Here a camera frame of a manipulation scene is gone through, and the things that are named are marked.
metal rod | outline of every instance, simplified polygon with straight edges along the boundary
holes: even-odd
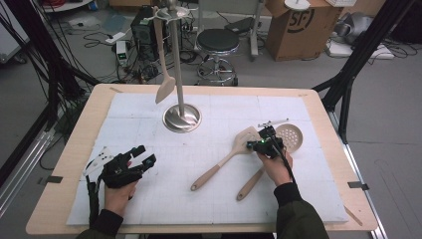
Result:
[[[176,79],[177,98],[179,101],[180,117],[184,118],[183,85],[180,71],[179,40],[177,37],[177,21],[170,21],[171,42],[173,49],[174,73]]]

wooden spatula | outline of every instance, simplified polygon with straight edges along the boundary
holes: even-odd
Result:
[[[154,15],[156,11],[158,11],[158,7],[155,6]],[[165,66],[161,20],[158,18],[154,18],[153,21],[155,28],[155,37],[157,39],[159,61],[161,63],[161,71],[162,75],[164,76],[164,80],[162,81],[161,86],[158,88],[157,95],[155,97],[155,103],[158,104],[173,92],[174,86],[176,86],[176,80],[173,77],[170,77],[170,75],[168,75],[167,67]]]
[[[259,139],[261,139],[260,135],[252,126],[239,132],[235,137],[232,150],[220,162],[218,162],[215,166],[213,166],[211,169],[206,171],[202,176],[196,179],[196,181],[190,187],[190,190],[195,191],[199,189],[234,155],[252,153],[252,149],[248,148],[246,146],[246,143],[251,140],[259,140]]]
[[[302,135],[301,130],[293,124],[284,123],[276,128],[276,136],[283,139],[283,144],[286,147],[286,151],[292,153],[298,150],[302,142],[304,141],[304,136]],[[246,182],[246,184],[240,189],[236,199],[238,201],[245,198],[261,176],[264,174],[265,168],[262,166],[252,177]]]

black sleeve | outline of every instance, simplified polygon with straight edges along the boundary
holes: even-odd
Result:
[[[82,232],[77,239],[110,239],[115,238],[123,218],[119,215],[103,209],[94,225]]]
[[[327,239],[322,220],[315,209],[301,198],[295,183],[285,183],[274,190],[279,202],[277,238]]]

hand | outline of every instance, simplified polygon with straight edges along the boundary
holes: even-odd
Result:
[[[137,181],[121,188],[105,186],[105,209],[123,217],[129,198],[133,197]]]
[[[280,186],[284,183],[292,182],[288,170],[283,163],[283,160],[277,156],[275,158],[269,158],[263,154],[258,153],[258,157],[263,161],[265,170],[271,179],[276,183],[276,186]],[[291,155],[285,151],[286,159],[288,160],[290,168],[293,168],[293,159]]]

power strip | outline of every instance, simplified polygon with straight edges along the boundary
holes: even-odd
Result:
[[[114,36],[112,36],[111,39],[105,39],[105,41],[111,44],[111,43],[117,41],[118,39],[124,37],[124,35],[125,35],[124,33],[119,32],[119,33],[114,34]]]

